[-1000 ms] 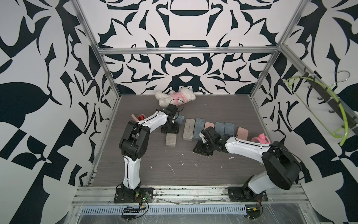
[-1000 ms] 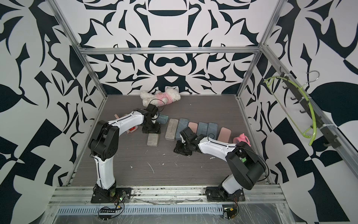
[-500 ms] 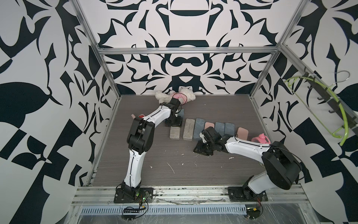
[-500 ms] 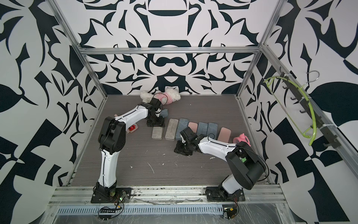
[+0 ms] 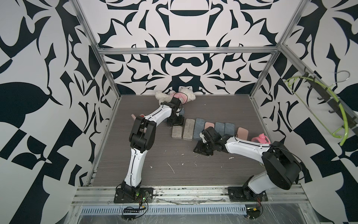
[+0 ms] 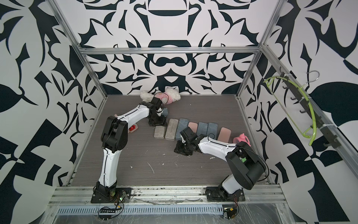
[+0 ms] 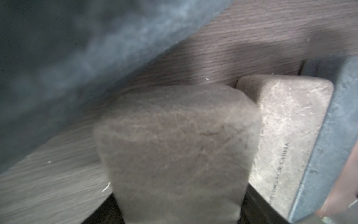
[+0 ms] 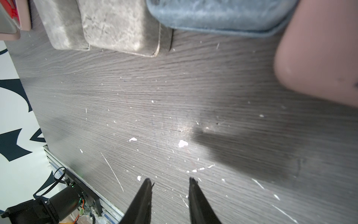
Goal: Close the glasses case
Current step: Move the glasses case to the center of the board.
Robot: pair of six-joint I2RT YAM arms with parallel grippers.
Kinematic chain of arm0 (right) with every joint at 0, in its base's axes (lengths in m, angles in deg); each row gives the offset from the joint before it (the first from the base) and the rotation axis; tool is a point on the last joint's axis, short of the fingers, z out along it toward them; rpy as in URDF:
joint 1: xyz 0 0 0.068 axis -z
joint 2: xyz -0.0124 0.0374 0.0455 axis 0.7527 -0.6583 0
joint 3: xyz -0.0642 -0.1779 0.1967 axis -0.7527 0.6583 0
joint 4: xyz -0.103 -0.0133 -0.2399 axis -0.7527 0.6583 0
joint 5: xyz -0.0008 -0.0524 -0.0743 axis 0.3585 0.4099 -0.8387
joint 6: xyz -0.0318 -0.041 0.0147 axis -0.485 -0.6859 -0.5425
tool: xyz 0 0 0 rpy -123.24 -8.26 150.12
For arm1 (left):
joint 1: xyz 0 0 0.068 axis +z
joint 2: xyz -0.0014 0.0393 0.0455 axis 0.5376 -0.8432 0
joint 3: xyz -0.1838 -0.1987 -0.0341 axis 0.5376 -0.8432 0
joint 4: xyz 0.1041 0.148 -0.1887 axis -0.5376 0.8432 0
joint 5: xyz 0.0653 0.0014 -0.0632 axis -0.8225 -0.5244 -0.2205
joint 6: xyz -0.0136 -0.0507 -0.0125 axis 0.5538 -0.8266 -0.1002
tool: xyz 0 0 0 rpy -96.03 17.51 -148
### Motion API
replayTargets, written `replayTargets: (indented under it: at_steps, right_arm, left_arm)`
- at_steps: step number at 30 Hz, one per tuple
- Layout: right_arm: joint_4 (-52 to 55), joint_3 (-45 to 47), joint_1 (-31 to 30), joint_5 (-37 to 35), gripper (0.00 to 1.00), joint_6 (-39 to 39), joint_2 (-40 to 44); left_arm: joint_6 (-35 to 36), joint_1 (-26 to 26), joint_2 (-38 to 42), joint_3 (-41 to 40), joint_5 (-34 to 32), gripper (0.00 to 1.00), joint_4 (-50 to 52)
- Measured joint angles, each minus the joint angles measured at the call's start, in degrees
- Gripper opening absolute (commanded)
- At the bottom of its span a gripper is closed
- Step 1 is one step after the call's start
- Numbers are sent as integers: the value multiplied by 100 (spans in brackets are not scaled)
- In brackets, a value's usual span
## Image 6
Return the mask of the grey case black sunglasses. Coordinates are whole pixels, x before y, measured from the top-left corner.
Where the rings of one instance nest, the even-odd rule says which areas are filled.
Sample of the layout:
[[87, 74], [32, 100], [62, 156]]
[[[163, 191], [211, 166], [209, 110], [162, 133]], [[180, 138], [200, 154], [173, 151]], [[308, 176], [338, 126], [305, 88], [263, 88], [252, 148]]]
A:
[[216, 123], [209, 122], [207, 128], [207, 136], [214, 140], [218, 137], [218, 125]]

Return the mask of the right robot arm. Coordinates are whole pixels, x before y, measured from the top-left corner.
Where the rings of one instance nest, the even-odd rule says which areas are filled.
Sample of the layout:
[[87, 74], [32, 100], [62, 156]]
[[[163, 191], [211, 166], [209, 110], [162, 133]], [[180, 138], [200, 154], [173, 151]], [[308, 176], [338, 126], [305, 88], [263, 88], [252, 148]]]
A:
[[193, 152], [199, 152], [227, 162], [232, 174], [218, 186], [217, 192], [222, 194], [221, 198], [233, 195], [240, 189], [251, 190], [266, 173], [264, 160], [244, 141], [224, 143], [203, 134], [198, 136], [189, 127], [181, 131], [180, 136], [175, 153], [191, 156]]

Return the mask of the pink case red glasses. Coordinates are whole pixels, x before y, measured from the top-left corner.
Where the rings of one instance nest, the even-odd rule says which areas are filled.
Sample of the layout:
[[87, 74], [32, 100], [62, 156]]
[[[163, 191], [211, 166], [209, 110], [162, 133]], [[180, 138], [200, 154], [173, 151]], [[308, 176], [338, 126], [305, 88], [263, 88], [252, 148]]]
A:
[[126, 121], [128, 123], [128, 133], [133, 133], [138, 129], [138, 124], [136, 121], [139, 121], [139, 117], [137, 115], [114, 115], [115, 118], [117, 118], [119, 121]]

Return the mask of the grey case white glasses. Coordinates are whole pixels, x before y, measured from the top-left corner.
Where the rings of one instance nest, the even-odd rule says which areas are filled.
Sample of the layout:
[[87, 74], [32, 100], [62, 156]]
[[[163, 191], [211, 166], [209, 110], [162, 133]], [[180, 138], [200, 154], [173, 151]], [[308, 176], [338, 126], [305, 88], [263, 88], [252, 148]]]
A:
[[185, 128], [188, 127], [188, 123], [189, 123], [188, 119], [185, 119], [185, 118], [180, 118], [179, 119], [179, 123], [178, 123], [176, 134], [175, 134], [175, 140], [176, 141], [181, 140], [180, 133], [181, 133], [181, 131], [183, 131]]

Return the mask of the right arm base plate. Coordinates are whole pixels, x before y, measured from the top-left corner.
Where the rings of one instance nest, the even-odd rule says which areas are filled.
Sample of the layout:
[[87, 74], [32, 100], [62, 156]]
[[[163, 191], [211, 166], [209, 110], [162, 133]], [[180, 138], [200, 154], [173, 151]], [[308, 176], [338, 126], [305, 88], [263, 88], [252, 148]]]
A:
[[205, 195], [210, 202], [226, 202], [226, 201], [246, 201], [244, 192], [242, 189], [230, 194], [227, 193], [223, 187], [206, 187]]

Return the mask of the teal case black sunglasses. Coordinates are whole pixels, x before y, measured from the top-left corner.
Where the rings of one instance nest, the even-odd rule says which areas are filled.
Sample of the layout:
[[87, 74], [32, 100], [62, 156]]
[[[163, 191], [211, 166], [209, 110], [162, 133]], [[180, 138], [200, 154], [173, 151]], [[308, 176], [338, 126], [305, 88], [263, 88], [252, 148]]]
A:
[[164, 139], [166, 133], [165, 126], [156, 126], [154, 131], [154, 138], [155, 139]]

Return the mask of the grey teal case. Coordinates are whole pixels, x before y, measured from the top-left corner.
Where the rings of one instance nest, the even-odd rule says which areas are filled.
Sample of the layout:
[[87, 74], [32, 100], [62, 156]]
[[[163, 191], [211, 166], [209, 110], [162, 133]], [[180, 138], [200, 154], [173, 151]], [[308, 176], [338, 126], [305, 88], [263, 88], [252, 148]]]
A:
[[169, 114], [168, 108], [163, 108], [163, 110], [162, 110], [162, 115], [165, 116], [165, 117], [167, 117], [168, 114]]

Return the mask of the pink case purple glasses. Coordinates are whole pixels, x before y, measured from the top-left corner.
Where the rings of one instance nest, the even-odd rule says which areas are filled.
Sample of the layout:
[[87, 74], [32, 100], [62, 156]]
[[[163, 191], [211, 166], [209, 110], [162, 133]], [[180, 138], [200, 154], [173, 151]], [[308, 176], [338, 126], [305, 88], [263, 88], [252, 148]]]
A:
[[222, 127], [218, 135], [217, 140], [220, 142], [228, 143], [231, 135], [231, 130], [225, 127]]

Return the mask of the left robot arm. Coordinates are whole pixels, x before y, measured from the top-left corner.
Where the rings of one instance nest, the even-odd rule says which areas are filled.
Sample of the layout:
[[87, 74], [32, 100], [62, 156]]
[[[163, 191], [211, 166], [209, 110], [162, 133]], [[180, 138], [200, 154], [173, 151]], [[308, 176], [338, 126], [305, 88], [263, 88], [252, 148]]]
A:
[[159, 98], [154, 97], [150, 102], [143, 101], [125, 114], [107, 118], [101, 135], [103, 165], [95, 190], [105, 196], [114, 195], [118, 161], [128, 143], [129, 128], [142, 119], [148, 119], [152, 127], [165, 126], [167, 117], [162, 115], [163, 105]]

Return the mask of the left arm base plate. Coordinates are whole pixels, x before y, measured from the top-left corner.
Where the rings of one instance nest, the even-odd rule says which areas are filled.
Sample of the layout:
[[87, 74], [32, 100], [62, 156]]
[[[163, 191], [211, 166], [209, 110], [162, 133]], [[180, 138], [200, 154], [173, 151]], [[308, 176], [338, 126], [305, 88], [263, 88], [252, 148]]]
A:
[[91, 203], [117, 203], [128, 202], [131, 197], [132, 188], [100, 188], [94, 187]]

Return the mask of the teal case yellow glasses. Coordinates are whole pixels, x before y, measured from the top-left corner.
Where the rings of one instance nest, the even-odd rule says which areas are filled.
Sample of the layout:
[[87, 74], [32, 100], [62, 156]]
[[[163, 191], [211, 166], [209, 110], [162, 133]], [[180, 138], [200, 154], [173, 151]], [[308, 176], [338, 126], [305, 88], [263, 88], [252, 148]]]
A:
[[178, 123], [179, 123], [178, 119], [170, 119], [169, 120], [166, 134], [165, 134], [166, 140], [175, 141]]

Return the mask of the pink case thin glasses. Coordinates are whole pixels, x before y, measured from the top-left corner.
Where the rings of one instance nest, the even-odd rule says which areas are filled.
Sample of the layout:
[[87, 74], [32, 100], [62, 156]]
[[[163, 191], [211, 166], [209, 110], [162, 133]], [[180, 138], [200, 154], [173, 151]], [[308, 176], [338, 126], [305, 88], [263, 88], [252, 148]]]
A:
[[188, 127], [191, 128], [191, 130], [192, 130], [194, 133], [197, 133], [198, 123], [189, 122], [189, 123], [188, 123]]

